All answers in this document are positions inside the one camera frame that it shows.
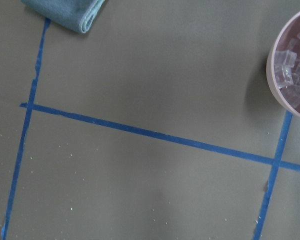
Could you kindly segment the grey folded cloth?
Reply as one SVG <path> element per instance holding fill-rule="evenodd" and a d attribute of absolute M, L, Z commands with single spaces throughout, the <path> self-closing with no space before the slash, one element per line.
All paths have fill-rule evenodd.
<path fill-rule="evenodd" d="M 22 3 L 62 27 L 85 34 L 104 0 L 23 0 Z"/>

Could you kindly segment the pink bowl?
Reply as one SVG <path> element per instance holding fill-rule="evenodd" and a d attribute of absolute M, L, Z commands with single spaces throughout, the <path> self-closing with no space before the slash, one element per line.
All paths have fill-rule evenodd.
<path fill-rule="evenodd" d="M 300 11 L 276 37 L 267 57 L 266 78 L 275 99 L 300 117 Z"/>

